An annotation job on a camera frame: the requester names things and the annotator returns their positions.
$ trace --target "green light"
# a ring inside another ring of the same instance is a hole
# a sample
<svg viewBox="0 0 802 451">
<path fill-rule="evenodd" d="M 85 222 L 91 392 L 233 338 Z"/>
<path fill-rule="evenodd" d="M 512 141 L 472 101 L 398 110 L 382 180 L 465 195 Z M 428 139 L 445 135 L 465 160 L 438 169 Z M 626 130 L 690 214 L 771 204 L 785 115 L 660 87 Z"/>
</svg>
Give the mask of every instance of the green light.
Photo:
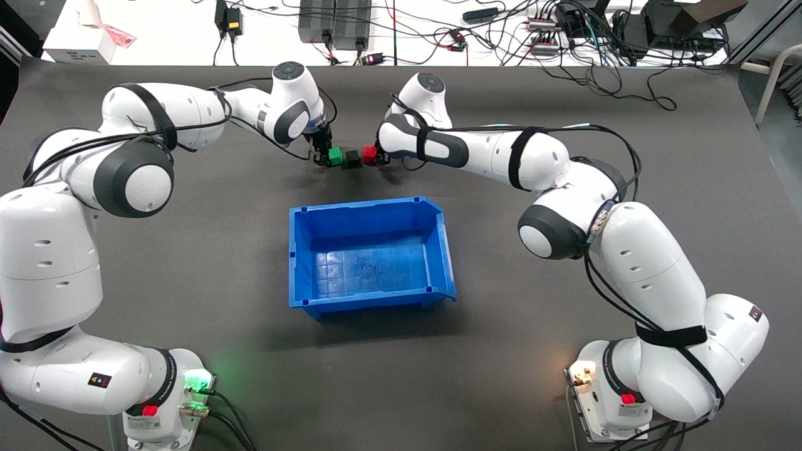
<svg viewBox="0 0 802 451">
<path fill-rule="evenodd" d="M 184 374 L 184 388 L 201 390 L 212 384 L 212 373 L 203 368 L 189 370 Z"/>
</svg>

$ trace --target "white cardboard box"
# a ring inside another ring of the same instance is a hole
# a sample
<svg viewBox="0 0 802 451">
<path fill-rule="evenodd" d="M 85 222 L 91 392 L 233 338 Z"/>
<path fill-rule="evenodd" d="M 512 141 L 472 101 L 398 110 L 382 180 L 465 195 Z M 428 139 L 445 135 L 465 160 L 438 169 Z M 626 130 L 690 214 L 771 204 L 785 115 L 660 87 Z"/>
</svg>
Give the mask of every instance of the white cardboard box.
<svg viewBox="0 0 802 451">
<path fill-rule="evenodd" d="M 44 51 L 60 63 L 110 64 L 116 45 L 105 30 L 56 27 L 45 40 Z"/>
</svg>

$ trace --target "blue plastic bin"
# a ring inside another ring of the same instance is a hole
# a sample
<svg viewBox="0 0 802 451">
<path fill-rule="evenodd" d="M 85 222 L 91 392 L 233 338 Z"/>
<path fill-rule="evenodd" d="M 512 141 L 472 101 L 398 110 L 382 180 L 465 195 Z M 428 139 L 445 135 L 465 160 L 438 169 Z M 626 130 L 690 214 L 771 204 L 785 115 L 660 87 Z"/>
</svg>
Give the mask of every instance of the blue plastic bin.
<svg viewBox="0 0 802 451">
<path fill-rule="evenodd" d="M 456 301 L 443 210 L 426 197 L 290 210 L 290 307 L 322 313 Z"/>
</svg>

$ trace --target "gray table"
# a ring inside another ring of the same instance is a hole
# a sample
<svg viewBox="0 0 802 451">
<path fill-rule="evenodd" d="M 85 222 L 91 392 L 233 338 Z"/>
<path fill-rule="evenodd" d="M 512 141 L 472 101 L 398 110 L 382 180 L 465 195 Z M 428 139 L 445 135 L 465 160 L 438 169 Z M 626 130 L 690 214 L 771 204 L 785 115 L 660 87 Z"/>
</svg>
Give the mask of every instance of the gray table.
<svg viewBox="0 0 802 451">
<path fill-rule="evenodd" d="M 390 92 L 414 68 L 312 70 L 338 102 L 335 143 L 372 142 Z M 663 218 L 709 294 L 760 305 L 772 322 L 762 354 L 715 421 L 686 447 L 798 449 L 802 385 L 800 224 L 765 153 L 733 75 L 675 69 L 654 79 L 679 103 L 601 98 L 531 68 L 434 69 L 457 125 L 604 124 L 640 151 L 642 201 Z M 622 71 L 643 93 L 646 70 Z M 268 75 L 266 68 L 56 66 L 25 61 L 0 129 L 0 189 L 20 184 L 39 136 L 96 128 L 115 83 L 207 87 Z M 561 136 L 573 155 L 628 169 L 623 147 L 595 133 Z M 303 144 L 292 147 L 302 151 Z M 412 195 L 440 204 L 459 302 L 432 311 L 391 308 L 316 323 L 287 307 L 287 210 L 297 205 Z M 324 171 L 230 127 L 217 146 L 176 152 L 176 191 L 148 220 L 100 225 L 105 301 L 83 324 L 109 339 L 196 351 L 219 389 L 242 407 L 267 450 L 451 451 L 571 449 L 561 369 L 594 339 L 634 333 L 598 298 L 581 263 L 547 262 L 519 243 L 527 193 L 429 165 Z M 37 407 L 107 445 L 103 418 Z M 8 449 L 55 449 L 0 408 Z M 206 421 L 196 449 L 235 449 Z M 605 449 L 581 443 L 583 449 Z"/>
</svg>

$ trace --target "white robotic arm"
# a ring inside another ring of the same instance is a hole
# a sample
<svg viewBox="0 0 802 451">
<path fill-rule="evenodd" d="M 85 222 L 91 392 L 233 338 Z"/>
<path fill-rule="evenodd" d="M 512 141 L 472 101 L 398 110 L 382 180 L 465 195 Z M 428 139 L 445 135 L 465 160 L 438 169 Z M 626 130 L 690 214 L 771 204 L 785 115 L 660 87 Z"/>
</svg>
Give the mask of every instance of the white robotic arm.
<svg viewBox="0 0 802 451">
<path fill-rule="evenodd" d="M 451 128 L 444 97 L 436 75 L 413 76 L 379 127 L 380 152 L 532 191 L 537 199 L 518 222 L 526 248 L 562 259 L 581 258 L 589 246 L 622 297 L 654 324 L 639 322 L 638 337 L 592 342 L 566 368 L 589 440 L 639 436 L 652 408 L 681 422 L 715 413 L 715 386 L 678 348 L 687 349 L 726 394 L 764 344 L 768 319 L 760 309 L 733 295 L 708 298 L 657 215 L 638 202 L 620 202 L 626 193 L 621 173 L 603 161 L 569 158 L 549 135 L 560 129 Z"/>
<path fill-rule="evenodd" d="M 281 146 L 303 134 L 325 164 L 326 109 L 311 74 L 283 63 L 273 70 L 270 94 L 124 84 L 106 94 L 102 112 L 97 131 L 50 134 L 24 187 L 0 197 L 0 388 L 72 412 L 123 413 L 136 449 L 188 449 L 198 423 L 181 406 L 204 403 L 206 396 L 188 389 L 213 382 L 198 356 L 112 342 L 78 326 L 103 299 L 99 212 L 160 212 L 174 182 L 168 151 L 214 145 L 227 120 Z"/>
</svg>

